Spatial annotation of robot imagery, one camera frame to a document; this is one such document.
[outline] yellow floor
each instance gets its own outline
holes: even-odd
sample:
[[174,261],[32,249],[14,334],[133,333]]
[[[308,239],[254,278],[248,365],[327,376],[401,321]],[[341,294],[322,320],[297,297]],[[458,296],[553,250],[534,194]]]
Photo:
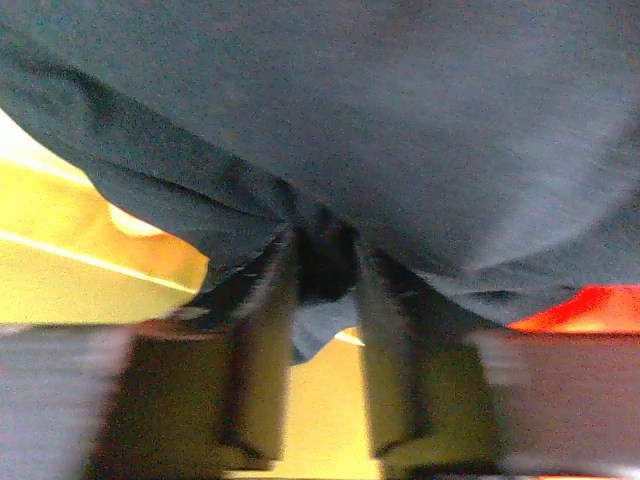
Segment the yellow floor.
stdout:
[[360,352],[334,340],[312,361],[292,368],[283,462],[271,472],[233,477],[380,478],[368,451]]

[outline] gray surface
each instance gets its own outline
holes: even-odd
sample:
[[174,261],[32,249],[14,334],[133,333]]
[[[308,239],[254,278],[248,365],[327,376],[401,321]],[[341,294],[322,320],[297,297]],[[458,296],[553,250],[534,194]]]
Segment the gray surface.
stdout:
[[127,338],[119,328],[0,337],[0,478],[77,478]]
[[471,338],[499,416],[504,471],[640,476],[636,335],[480,332]]

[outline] yellow surface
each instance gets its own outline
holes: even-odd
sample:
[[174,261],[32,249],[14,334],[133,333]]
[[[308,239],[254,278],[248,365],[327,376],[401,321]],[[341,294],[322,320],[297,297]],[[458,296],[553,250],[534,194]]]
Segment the yellow surface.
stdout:
[[360,352],[333,340],[312,361],[292,368],[283,461],[270,472],[233,477],[380,478],[378,462],[369,457]]
[[0,323],[127,323],[186,303],[207,258],[125,235],[75,167],[0,111]]

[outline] yellow wall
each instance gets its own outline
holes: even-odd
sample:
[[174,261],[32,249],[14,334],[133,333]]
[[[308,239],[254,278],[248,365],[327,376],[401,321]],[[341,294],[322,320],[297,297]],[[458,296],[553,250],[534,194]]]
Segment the yellow wall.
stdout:
[[0,111],[0,323],[127,323],[189,301],[207,258],[132,237],[78,169]]

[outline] orange light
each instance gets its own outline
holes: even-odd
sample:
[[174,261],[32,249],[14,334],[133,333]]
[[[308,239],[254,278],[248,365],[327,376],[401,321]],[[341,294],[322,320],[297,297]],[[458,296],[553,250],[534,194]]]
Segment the orange light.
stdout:
[[640,286],[586,287],[568,302],[510,327],[522,332],[640,333]]

